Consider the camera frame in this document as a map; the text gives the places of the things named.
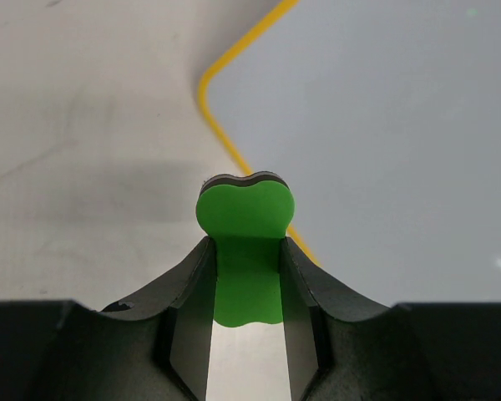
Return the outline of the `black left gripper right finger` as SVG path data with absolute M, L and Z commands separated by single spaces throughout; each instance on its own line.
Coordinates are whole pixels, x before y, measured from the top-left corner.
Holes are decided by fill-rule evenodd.
M 279 273 L 295 400 L 501 400 L 501 302 L 385 307 L 291 239 Z

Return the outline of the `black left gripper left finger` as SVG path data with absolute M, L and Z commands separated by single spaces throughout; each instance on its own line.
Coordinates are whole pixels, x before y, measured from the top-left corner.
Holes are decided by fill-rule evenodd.
M 0 301 L 0 400 L 202 400 L 215 245 L 101 311 L 70 300 Z

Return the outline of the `green whiteboard eraser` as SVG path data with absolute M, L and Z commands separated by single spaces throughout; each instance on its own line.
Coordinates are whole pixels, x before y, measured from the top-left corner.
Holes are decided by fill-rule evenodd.
M 221 326 L 282 322 L 279 258 L 294 212 L 288 184 L 270 171 L 216 175 L 202 185 L 195 215 L 215 243 Z

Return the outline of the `yellow framed whiteboard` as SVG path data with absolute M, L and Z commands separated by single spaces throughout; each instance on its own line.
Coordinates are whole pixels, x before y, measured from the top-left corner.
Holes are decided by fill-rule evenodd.
M 199 99 L 331 275 L 387 305 L 501 301 L 501 1 L 284 1 Z

